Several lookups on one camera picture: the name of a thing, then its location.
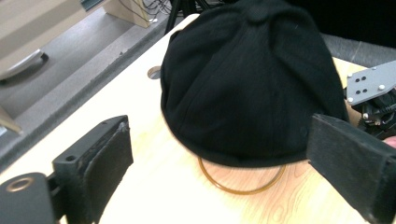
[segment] silver metal plate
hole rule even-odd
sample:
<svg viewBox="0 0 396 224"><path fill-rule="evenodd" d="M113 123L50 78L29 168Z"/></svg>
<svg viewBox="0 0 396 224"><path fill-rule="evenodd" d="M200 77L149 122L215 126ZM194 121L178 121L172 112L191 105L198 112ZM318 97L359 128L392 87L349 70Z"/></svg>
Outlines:
<svg viewBox="0 0 396 224"><path fill-rule="evenodd" d="M351 74L347 77L346 99L358 105L396 87L396 61Z"/></svg>

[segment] black hat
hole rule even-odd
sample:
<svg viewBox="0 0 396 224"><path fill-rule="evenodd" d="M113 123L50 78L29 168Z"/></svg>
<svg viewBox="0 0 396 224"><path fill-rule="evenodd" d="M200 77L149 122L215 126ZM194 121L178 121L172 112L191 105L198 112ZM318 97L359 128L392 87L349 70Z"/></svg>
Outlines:
<svg viewBox="0 0 396 224"><path fill-rule="evenodd" d="M281 0L205 11L171 37L161 76L172 133L196 155L223 165L304 160L314 113L348 120L316 25Z"/></svg>

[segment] wood grain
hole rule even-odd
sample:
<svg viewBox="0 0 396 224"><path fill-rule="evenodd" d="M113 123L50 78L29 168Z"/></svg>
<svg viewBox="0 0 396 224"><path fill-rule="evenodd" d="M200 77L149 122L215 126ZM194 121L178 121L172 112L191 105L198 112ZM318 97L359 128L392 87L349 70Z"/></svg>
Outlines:
<svg viewBox="0 0 396 224"><path fill-rule="evenodd" d="M160 80L147 76L150 68L161 65L169 35L3 172L0 183L33 171L49 175L53 158L84 133L104 119L126 114L134 164L113 194L101 223L364 223L307 161L287 165L280 180L259 194L234 195L212 185L196 156L169 132L160 109ZM363 69L334 61L342 76ZM233 189L257 188L278 169L235 169L207 161L205 167Z"/></svg>

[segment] rubber band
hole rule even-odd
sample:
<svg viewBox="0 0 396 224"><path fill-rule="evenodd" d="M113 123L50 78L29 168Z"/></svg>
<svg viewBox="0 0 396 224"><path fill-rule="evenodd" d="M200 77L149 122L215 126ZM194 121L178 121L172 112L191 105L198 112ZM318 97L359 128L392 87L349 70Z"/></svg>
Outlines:
<svg viewBox="0 0 396 224"><path fill-rule="evenodd" d="M286 169L286 165L282 165L279 167L278 172L276 173L276 175L274 176L274 178L272 178L268 183L266 183L265 185L257 188L257 189L251 189L251 190L238 190L238 189L230 189L227 188L223 185L221 185L218 181L216 181L206 170L204 163L202 162L202 158L199 157L198 158L198 162L199 162L199 166L201 167L202 172L204 173L204 175L206 176L206 178L213 184L215 185L218 189L222 189L226 192L232 193L232 194L239 194L239 195L251 195L251 194L257 194L260 192L263 192L269 188L271 188L279 179L280 177L283 175L283 173L285 173L285 169Z"/></svg>

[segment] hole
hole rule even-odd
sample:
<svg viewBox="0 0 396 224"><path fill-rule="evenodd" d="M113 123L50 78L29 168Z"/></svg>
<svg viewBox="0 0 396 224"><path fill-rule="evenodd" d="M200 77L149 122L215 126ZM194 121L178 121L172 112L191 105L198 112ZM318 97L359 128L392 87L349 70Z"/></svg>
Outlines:
<svg viewBox="0 0 396 224"><path fill-rule="evenodd" d="M148 70L148 78L149 79L158 79L161 77L161 67L154 66Z"/></svg>
<svg viewBox="0 0 396 224"><path fill-rule="evenodd" d="M56 183L54 175L50 175L47 177L48 183L49 183L49 190L50 191L55 191L57 188L59 188L58 184Z"/></svg>
<svg viewBox="0 0 396 224"><path fill-rule="evenodd" d="M73 160L75 160L75 159L76 159L75 156L68 156L68 157L66 157L66 161L73 161Z"/></svg>
<svg viewBox="0 0 396 224"><path fill-rule="evenodd" d="M16 192L16 191L20 191L22 189L26 189L29 186L31 186L33 183L33 178L32 177L24 177L21 178L19 180L16 180L12 183L10 183L7 186L7 191L9 192Z"/></svg>

